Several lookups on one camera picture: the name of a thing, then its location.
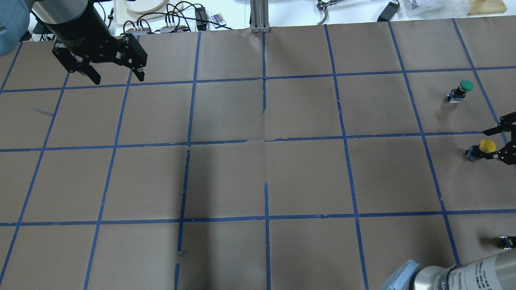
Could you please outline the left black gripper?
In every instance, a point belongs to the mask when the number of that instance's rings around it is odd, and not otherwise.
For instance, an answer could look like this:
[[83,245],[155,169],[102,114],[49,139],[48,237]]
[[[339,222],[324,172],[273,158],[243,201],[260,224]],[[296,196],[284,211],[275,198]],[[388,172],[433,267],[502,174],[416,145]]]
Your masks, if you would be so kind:
[[85,8],[81,15],[65,23],[44,23],[61,41],[54,43],[52,53],[68,72],[79,72],[99,85],[101,75],[90,62],[113,62],[130,68],[138,81],[144,81],[147,52],[131,33],[115,39],[95,8]]

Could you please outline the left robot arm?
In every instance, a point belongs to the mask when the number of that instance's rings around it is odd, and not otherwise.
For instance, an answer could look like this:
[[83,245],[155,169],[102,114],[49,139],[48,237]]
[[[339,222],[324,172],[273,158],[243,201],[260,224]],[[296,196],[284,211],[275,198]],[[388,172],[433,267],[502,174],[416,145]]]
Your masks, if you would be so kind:
[[144,48],[130,33],[120,39],[111,35],[92,0],[2,0],[2,56],[21,41],[31,13],[56,36],[52,53],[68,72],[86,75],[98,85],[101,75],[92,65],[111,62],[130,68],[139,81],[144,81],[148,60]]

